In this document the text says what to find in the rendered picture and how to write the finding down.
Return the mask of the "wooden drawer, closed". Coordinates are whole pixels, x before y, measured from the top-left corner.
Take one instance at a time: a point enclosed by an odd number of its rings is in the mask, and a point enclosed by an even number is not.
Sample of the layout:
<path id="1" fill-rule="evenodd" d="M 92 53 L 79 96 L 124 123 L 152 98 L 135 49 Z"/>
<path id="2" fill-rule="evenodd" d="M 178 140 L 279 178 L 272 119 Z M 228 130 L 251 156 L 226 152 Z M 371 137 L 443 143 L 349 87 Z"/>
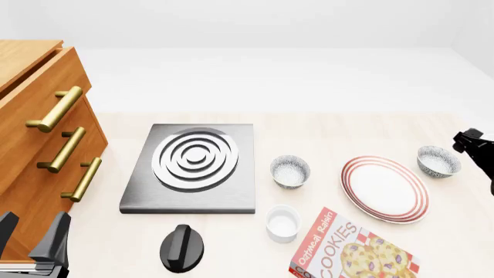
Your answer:
<path id="1" fill-rule="evenodd" d="M 45 233 L 49 230 L 59 212 L 68 212 L 73 203 L 68 198 L 60 198 L 62 192 L 73 192 L 86 168 L 79 168 L 80 173 L 73 171 L 66 178 L 59 173 L 33 181 L 29 175 L 20 178 L 26 185 L 16 181 L 6 192 L 0 195 L 0 215 L 13 212 L 19 217 L 0 259 L 27 260 L 31 252 Z"/>
<path id="2" fill-rule="evenodd" d="M 78 100 L 49 133 L 26 127 L 26 119 L 25 113 L 0 111 L 0 194 L 16 181 L 26 185 L 20 178 L 31 175 L 33 181 L 41 181 L 53 176 L 47 169 L 37 168 L 37 164 L 54 159 L 69 140 L 62 136 L 64 132 L 73 132 L 78 127 L 86 131 L 60 170 L 59 174 L 65 178 L 73 171 L 80 173 L 79 163 L 100 157 L 107 147 L 107 139 L 86 98 Z"/>

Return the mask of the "white plate with red rings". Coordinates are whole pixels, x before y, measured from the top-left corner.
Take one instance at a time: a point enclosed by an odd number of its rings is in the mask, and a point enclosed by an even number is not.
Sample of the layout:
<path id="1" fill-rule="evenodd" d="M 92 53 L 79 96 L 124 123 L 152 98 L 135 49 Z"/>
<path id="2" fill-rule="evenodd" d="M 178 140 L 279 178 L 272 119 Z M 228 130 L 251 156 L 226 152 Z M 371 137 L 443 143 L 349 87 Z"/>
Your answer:
<path id="1" fill-rule="evenodd" d="M 431 208 L 426 184 L 410 168 L 386 157 L 361 155 L 344 162 L 343 193 L 362 212 L 393 224 L 421 221 Z"/>

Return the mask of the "oatmeal raisin cookies box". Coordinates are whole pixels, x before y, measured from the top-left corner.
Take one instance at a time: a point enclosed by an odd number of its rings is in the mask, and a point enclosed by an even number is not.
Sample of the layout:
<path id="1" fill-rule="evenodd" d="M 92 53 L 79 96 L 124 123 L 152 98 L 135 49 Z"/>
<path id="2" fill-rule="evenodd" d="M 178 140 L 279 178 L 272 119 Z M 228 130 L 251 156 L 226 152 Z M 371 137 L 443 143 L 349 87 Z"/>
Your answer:
<path id="1" fill-rule="evenodd" d="M 417 256 L 322 208 L 290 261 L 298 278 L 418 278 Z"/>

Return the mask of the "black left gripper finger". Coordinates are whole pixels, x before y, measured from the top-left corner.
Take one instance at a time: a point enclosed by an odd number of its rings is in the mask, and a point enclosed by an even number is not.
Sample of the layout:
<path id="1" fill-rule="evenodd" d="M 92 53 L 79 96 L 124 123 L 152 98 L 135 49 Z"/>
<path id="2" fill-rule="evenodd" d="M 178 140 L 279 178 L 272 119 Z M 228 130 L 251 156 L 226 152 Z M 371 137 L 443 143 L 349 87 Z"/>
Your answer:
<path id="1" fill-rule="evenodd" d="M 18 222 L 19 217 L 13 212 L 6 212 L 4 215 L 0 216 L 0 256 L 3 254 L 7 242 Z"/>
<path id="2" fill-rule="evenodd" d="M 67 241 L 70 223 L 70 215 L 67 212 L 59 212 L 28 257 L 37 263 L 68 263 Z"/>

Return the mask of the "wooden drawer, slightly open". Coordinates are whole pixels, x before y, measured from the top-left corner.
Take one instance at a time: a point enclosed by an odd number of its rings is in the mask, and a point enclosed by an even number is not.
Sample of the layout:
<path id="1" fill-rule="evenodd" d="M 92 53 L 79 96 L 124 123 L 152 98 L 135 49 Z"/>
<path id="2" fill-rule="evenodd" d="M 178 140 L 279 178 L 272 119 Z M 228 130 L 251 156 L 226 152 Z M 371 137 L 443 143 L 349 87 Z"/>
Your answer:
<path id="1" fill-rule="evenodd" d="M 10 101 L 0 107 L 0 164 L 29 160 L 50 137 L 27 120 L 42 120 L 60 101 L 58 91 L 91 85 L 75 48 L 60 50 L 47 64 L 35 71 L 13 92 Z"/>

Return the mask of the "flat stove plate with rings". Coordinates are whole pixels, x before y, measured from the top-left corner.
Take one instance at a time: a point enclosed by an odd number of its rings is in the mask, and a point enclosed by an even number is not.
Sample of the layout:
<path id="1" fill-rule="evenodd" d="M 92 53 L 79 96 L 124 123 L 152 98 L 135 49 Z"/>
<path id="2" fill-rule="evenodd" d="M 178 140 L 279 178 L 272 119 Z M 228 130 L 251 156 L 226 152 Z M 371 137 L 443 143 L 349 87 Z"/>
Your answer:
<path id="1" fill-rule="evenodd" d="M 153 124 L 123 214 L 253 214 L 252 124 Z"/>

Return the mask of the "round black stove knob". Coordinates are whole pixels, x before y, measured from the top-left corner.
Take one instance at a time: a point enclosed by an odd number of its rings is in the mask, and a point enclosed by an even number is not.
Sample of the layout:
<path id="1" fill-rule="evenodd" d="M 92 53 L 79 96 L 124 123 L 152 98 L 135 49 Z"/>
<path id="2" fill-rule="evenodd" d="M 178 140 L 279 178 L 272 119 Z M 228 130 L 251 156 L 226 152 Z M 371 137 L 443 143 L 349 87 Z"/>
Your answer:
<path id="1" fill-rule="evenodd" d="M 180 224 L 161 243 L 160 259 L 172 273 L 186 273 L 201 261 L 205 245 L 201 235 L 189 225 Z"/>

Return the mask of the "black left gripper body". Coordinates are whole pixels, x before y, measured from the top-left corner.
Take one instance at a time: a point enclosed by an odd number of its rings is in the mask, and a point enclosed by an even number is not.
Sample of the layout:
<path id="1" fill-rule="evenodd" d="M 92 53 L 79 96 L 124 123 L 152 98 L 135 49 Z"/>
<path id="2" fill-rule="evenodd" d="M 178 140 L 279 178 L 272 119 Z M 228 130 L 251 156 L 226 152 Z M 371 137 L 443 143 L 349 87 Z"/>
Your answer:
<path id="1" fill-rule="evenodd" d="M 69 270 L 53 261 L 0 260 L 0 278 L 67 278 Z"/>

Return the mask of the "small white ramekin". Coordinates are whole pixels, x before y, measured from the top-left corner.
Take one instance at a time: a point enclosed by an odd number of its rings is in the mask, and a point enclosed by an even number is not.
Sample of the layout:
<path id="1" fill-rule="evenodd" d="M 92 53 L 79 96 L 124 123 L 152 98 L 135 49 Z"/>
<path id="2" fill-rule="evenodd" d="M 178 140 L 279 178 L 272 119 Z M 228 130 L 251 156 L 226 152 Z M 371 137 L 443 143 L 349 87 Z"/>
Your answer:
<path id="1" fill-rule="evenodd" d="M 266 214 L 266 231 L 274 242 L 292 242 L 296 239 L 300 228 L 300 215 L 290 205 L 275 205 Z"/>

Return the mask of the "wooden cabinet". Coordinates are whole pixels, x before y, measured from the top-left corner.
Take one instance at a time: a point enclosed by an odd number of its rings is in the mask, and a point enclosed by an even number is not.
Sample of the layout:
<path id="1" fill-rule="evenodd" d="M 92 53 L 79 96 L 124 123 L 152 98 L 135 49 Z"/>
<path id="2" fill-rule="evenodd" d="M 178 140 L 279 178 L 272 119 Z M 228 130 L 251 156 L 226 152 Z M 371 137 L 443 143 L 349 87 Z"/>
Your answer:
<path id="1" fill-rule="evenodd" d="M 25 80 L 65 48 L 72 47 L 64 46 L 60 40 L 0 39 L 0 107 L 16 95 L 13 91 Z M 87 99 L 87 92 L 78 100 Z"/>

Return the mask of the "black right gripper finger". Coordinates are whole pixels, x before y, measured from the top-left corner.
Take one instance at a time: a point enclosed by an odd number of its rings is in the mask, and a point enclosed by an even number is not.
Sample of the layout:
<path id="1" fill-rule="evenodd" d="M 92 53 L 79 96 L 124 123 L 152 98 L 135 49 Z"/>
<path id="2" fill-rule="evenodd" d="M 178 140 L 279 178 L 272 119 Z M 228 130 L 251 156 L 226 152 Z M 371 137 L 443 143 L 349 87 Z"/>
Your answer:
<path id="1" fill-rule="evenodd" d="M 483 132 L 470 128 L 458 132 L 454 137 L 452 147 L 459 153 L 466 152 L 476 166 L 491 180 L 490 191 L 494 196 L 494 141 L 482 139 Z"/>

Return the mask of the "black patterned bowl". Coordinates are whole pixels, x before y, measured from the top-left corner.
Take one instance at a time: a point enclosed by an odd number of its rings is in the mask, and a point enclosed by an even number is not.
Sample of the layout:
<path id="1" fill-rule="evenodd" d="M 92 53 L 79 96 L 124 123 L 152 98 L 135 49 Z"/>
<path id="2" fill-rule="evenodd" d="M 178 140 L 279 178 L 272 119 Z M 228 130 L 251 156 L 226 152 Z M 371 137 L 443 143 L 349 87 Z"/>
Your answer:
<path id="1" fill-rule="evenodd" d="M 449 178 L 462 169 L 461 161 L 447 150 L 432 145 L 418 149 L 418 167 L 431 178 Z"/>
<path id="2" fill-rule="evenodd" d="M 273 181 L 283 189 L 298 189 L 310 177 L 310 166 L 300 157 L 281 155 L 269 167 Z"/>

